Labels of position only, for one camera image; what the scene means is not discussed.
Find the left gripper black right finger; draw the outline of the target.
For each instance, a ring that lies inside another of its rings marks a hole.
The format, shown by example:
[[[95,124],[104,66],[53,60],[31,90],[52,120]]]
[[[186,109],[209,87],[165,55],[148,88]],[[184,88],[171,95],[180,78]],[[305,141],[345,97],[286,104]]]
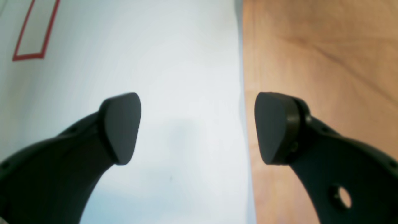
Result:
[[[397,223],[396,160],[340,135],[300,98],[261,92],[254,114],[262,160],[293,169],[320,223]]]

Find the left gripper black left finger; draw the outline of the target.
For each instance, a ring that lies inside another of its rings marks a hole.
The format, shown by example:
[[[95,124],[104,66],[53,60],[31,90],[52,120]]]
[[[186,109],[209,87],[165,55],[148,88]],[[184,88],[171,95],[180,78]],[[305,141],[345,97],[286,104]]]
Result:
[[[130,162],[141,118],[138,94],[106,99],[59,135],[1,162],[1,220],[78,224],[101,176]]]

